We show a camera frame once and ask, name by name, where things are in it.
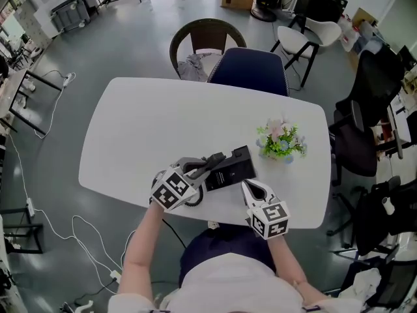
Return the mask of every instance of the black and white marker cube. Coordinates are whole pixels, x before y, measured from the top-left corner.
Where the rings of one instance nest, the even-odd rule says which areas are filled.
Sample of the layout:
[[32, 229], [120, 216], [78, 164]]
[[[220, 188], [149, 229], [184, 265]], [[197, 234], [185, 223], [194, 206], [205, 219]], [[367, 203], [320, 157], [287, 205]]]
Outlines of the black and white marker cube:
[[248, 209], [248, 215], [253, 230], [265, 240], [288, 233], [290, 214], [284, 201]]
[[198, 191], [190, 186], [172, 167], [152, 187], [151, 197], [165, 210], [172, 210], [193, 198]]

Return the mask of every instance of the person's arm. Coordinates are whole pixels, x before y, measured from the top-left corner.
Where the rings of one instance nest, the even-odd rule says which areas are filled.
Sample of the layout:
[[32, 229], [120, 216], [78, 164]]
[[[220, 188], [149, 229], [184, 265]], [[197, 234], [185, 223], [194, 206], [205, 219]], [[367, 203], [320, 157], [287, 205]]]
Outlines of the person's arm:
[[163, 215], [164, 209], [153, 201], [129, 242], [117, 293], [137, 293], [153, 302], [149, 270]]
[[327, 299], [327, 296], [308, 284], [306, 275], [283, 236], [269, 239], [268, 246], [274, 260], [276, 275], [296, 288], [306, 306]]

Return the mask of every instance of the white chair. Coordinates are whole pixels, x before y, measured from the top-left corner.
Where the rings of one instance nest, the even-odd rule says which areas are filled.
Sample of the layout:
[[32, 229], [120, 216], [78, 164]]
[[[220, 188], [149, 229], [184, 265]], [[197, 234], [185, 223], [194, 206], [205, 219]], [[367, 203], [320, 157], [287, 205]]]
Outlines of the white chair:
[[[301, 32], [292, 29], [297, 20], [301, 26]], [[319, 37], [321, 44], [311, 42], [306, 36], [304, 36], [304, 30], [306, 27]], [[293, 55], [293, 57], [284, 66], [285, 70], [300, 57], [309, 60], [306, 73], [304, 74], [301, 83], [301, 87], [303, 87], [306, 83], [315, 56], [323, 53], [327, 48], [335, 43], [335, 41], [339, 39], [340, 35], [341, 29], [334, 22], [317, 22], [306, 18], [305, 16], [296, 15], [291, 21], [289, 27], [278, 27], [278, 41], [271, 49], [271, 52], [274, 52], [281, 43], [284, 51], [287, 54]]]

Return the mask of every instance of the oval table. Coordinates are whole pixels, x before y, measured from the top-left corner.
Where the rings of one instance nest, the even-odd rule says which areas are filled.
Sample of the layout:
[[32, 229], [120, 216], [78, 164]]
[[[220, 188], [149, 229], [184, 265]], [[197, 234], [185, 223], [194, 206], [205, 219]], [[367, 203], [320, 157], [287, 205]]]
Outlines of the oval table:
[[[308, 153], [286, 165], [259, 156], [256, 128], [285, 116], [306, 137]], [[181, 157], [208, 157], [247, 145], [257, 179], [291, 212], [291, 228], [316, 228], [330, 188], [330, 142], [323, 109], [309, 102], [212, 83], [115, 78], [91, 119], [79, 165], [85, 188], [143, 207], [154, 175]], [[205, 192], [197, 207], [171, 213], [247, 225], [240, 185]]]

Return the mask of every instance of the dark blue skirt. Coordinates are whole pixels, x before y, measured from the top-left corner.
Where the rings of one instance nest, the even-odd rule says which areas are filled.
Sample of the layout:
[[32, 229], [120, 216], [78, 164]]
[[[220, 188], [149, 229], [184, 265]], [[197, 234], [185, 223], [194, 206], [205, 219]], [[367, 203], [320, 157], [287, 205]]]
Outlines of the dark blue skirt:
[[188, 271], [216, 256], [227, 253], [243, 255], [262, 262], [276, 272], [268, 243], [256, 237], [247, 226], [220, 224], [215, 230], [207, 229], [188, 245], [181, 257], [179, 286]]

